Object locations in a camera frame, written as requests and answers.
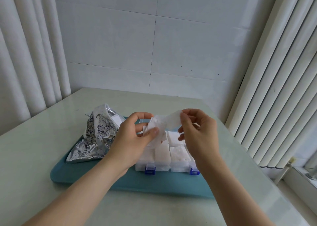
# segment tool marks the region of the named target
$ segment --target teal tray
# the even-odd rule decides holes
[[[73,184],[99,162],[99,160],[94,160],[67,164],[66,158],[70,150],[51,170],[50,178],[54,183]],[[181,172],[155,172],[155,175],[145,175],[144,172],[135,171],[134,166],[129,168],[127,173],[112,185],[111,189],[214,198],[201,175],[189,175]]]

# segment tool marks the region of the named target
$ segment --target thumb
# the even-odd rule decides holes
[[[184,132],[195,129],[189,116],[183,112],[180,113],[180,122],[182,123]]]
[[[142,142],[146,145],[149,144],[150,141],[152,141],[157,135],[159,134],[159,128],[151,128],[149,131],[147,131],[142,137]]]

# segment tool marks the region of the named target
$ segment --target person's left hand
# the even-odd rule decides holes
[[[119,168],[121,176],[138,161],[145,146],[159,133],[159,129],[155,127],[144,135],[137,134],[148,123],[135,124],[135,122],[138,119],[150,119],[151,117],[153,114],[148,112],[135,112],[121,123],[111,148],[104,157],[104,160],[111,160]]]

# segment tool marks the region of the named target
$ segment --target white table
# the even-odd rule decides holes
[[[201,100],[83,88],[0,136],[0,225],[20,225],[66,189],[50,171],[83,133],[85,113],[108,103],[123,116],[200,108],[218,123],[220,152],[276,225],[308,225]],[[213,199],[110,191],[87,225],[225,225]]]

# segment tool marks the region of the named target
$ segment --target person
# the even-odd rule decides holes
[[[144,135],[136,134],[146,123],[135,122],[151,117],[153,114],[148,112],[135,112],[129,116],[121,124],[107,155],[24,226],[84,225],[111,185],[138,161],[145,146],[158,134],[158,128]],[[188,151],[207,181],[226,224],[274,225],[221,158],[216,121],[200,109],[184,109],[180,119],[182,126],[178,131],[184,133],[179,140],[185,139]]]

